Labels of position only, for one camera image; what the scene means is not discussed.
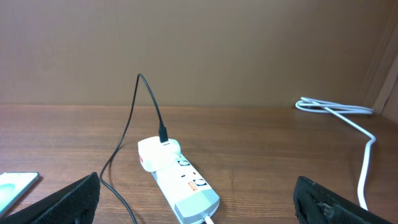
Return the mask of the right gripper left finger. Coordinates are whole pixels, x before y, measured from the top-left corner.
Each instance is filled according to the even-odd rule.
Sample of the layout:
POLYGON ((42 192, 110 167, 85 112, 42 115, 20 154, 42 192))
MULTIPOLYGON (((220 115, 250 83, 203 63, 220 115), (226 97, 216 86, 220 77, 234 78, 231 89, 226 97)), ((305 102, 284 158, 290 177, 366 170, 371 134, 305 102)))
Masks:
POLYGON ((100 200, 96 172, 1 219, 1 224, 92 224, 100 200))

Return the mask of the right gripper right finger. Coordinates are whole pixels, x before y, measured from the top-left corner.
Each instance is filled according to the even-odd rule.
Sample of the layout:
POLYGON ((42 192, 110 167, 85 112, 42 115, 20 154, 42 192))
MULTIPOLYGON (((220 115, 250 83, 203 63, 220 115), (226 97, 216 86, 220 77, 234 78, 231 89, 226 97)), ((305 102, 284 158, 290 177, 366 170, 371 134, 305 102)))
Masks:
POLYGON ((391 224, 304 176, 297 179, 293 201, 300 224, 391 224))

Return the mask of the Galaxy S25 smartphone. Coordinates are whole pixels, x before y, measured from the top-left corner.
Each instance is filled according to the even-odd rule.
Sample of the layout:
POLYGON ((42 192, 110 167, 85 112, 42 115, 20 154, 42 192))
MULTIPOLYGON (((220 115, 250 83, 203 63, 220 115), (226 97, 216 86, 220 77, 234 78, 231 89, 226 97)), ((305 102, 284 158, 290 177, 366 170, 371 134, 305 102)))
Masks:
POLYGON ((38 172, 1 174, 1 217, 40 179, 38 172))

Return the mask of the white USB charger plug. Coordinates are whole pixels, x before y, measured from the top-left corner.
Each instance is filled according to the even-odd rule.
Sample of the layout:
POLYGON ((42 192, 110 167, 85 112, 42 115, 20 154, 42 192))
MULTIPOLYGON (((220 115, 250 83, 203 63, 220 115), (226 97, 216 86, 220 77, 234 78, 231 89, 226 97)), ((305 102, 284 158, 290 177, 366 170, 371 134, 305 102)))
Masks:
POLYGON ((154 136, 137 143, 139 160, 147 172, 156 172, 172 165, 181 155, 180 144, 175 139, 160 142, 154 136))

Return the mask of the white power strip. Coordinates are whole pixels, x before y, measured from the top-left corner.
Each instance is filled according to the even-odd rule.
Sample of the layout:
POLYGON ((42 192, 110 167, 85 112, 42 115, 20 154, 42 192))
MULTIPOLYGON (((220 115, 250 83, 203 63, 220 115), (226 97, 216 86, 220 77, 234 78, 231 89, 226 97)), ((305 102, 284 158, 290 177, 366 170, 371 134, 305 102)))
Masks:
POLYGON ((152 176, 180 224, 214 224, 220 197, 183 154, 152 176))

